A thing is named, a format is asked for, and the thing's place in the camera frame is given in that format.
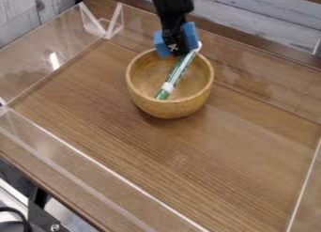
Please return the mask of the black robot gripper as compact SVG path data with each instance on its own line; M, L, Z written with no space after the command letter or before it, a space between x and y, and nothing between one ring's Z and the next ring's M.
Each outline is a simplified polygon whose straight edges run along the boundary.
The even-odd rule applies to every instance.
M192 48L184 28L186 16L194 11L194 0L152 0L162 24L162 45L166 56L181 56Z

